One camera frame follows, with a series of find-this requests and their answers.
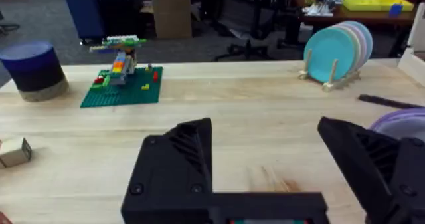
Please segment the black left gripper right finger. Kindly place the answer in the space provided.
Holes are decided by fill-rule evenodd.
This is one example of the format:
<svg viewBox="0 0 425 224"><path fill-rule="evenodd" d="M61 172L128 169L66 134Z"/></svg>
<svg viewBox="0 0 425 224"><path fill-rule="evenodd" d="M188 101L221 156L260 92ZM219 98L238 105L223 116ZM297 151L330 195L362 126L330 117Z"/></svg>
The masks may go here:
<svg viewBox="0 0 425 224"><path fill-rule="evenodd" d="M365 223L424 224L424 142L322 117L317 131L365 211Z"/></svg>

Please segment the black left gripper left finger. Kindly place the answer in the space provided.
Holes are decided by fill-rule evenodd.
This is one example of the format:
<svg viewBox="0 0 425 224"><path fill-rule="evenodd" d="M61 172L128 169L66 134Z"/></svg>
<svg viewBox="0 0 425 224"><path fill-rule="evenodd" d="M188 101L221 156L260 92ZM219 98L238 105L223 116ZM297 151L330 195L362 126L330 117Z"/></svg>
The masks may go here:
<svg viewBox="0 0 425 224"><path fill-rule="evenodd" d="M177 124L162 135L143 140L121 206L125 223L206 223L205 209L154 207L174 197L210 194L212 123L202 118Z"/></svg>

